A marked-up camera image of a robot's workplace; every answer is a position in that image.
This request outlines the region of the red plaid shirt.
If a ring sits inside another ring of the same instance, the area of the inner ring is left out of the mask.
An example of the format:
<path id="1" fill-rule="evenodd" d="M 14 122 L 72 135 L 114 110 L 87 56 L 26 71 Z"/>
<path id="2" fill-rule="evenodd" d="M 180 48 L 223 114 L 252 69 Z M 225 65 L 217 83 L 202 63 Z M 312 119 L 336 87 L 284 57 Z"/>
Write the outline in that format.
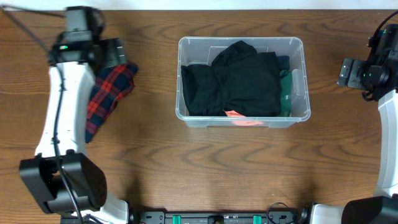
<path id="1" fill-rule="evenodd" d="M 118 103 L 133 91 L 137 65 L 124 63 L 102 69 L 95 80 L 87 106 L 85 142 L 88 144 L 99 128 L 117 107 Z"/>

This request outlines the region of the dark green garment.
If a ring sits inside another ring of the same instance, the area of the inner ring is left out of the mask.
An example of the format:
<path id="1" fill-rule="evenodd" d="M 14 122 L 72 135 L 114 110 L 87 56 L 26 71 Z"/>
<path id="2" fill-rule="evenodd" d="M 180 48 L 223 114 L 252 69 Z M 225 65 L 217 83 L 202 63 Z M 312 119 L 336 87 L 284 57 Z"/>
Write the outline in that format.
<path id="1" fill-rule="evenodd" d="M 289 117 L 292 109 L 291 102 L 291 91 L 292 91 L 292 72 L 288 70 L 280 71 L 280 84 L 281 84 L 281 94 L 280 94 L 280 117 Z"/>

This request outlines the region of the navy blue garment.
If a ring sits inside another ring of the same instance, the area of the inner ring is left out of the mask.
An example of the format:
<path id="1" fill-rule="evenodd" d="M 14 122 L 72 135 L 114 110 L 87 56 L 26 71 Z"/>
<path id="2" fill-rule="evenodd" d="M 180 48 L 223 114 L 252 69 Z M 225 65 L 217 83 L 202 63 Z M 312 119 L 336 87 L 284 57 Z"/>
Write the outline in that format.
<path id="1" fill-rule="evenodd" d="M 287 55 L 277 56 L 280 70 L 290 70 L 290 57 Z"/>

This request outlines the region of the large black garment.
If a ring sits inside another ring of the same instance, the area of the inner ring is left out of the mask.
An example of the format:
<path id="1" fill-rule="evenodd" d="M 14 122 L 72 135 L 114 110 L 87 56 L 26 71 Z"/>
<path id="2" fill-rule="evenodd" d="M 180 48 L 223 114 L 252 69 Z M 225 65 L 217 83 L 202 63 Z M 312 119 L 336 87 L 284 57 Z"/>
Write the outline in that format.
<path id="1" fill-rule="evenodd" d="M 220 52 L 210 65 L 181 66 L 183 97 L 190 116 L 273 117 L 282 112 L 279 61 L 242 40 Z"/>

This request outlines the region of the pink printed t-shirt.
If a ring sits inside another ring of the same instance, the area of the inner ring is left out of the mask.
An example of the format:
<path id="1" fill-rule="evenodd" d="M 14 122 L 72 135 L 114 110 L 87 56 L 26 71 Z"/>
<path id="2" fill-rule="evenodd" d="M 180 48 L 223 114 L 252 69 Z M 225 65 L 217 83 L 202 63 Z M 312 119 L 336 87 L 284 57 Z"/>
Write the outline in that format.
<path id="1" fill-rule="evenodd" d="M 261 126 L 264 124 L 263 121 L 258 121 L 255 119 L 248 119 L 246 116 L 239 114 L 235 110 L 225 111 L 228 118 L 232 118 L 231 121 L 234 125 L 237 126 Z"/>

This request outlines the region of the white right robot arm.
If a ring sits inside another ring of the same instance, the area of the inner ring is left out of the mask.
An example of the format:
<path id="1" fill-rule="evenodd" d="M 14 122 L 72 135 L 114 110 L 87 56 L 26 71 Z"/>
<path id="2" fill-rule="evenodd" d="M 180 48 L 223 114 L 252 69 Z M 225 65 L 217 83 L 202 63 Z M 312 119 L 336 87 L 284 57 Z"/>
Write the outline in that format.
<path id="1" fill-rule="evenodd" d="M 348 202 L 344 207 L 315 204 L 308 213 L 314 224 L 397 223 L 397 60 L 385 59 L 356 74 L 365 100 L 378 102 L 381 117 L 381 163 L 374 196 Z"/>

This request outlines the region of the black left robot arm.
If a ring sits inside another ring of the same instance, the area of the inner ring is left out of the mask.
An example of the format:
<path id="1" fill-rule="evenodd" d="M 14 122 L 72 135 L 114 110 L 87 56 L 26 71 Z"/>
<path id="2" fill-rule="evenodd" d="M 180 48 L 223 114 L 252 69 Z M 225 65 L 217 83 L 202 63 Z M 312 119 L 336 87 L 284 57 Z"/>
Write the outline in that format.
<path id="1" fill-rule="evenodd" d="M 32 159 L 22 160 L 20 177 L 46 214 L 65 221 L 78 217 L 91 222 L 129 223 L 129 206 L 107 189 L 103 171 L 86 153 L 86 107 L 97 74 L 95 67 L 111 68 L 126 62 L 118 38 L 101 40 L 96 59 L 82 59 L 89 47 L 57 46 L 49 68 L 50 96 L 44 130 Z"/>

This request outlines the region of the clear plastic storage bin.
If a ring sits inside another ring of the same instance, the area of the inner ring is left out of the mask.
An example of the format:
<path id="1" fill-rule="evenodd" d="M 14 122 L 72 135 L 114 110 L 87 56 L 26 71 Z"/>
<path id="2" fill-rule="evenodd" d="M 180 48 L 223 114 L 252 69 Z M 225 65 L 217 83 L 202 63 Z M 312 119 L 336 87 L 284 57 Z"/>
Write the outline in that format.
<path id="1" fill-rule="evenodd" d="M 307 71 L 303 42 L 298 37 L 183 37 L 178 43 L 177 92 L 175 114 L 190 127 L 237 126 L 227 116 L 190 116 L 183 97 L 181 66 L 191 64 L 210 65 L 216 56 L 235 42 L 253 46 L 260 52 L 275 52 L 290 57 L 292 71 L 292 109 L 289 117 L 247 117 L 263 121 L 262 127 L 288 128 L 295 123 L 308 120 L 311 116 L 308 95 Z"/>

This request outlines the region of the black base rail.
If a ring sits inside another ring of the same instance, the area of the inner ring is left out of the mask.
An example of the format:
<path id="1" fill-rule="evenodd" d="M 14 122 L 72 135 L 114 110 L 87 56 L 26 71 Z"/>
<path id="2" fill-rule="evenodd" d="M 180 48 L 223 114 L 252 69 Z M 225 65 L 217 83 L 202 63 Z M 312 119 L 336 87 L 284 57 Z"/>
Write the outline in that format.
<path id="1" fill-rule="evenodd" d="M 264 213 L 132 213 L 127 224 L 309 224 L 310 212 L 277 208 Z"/>

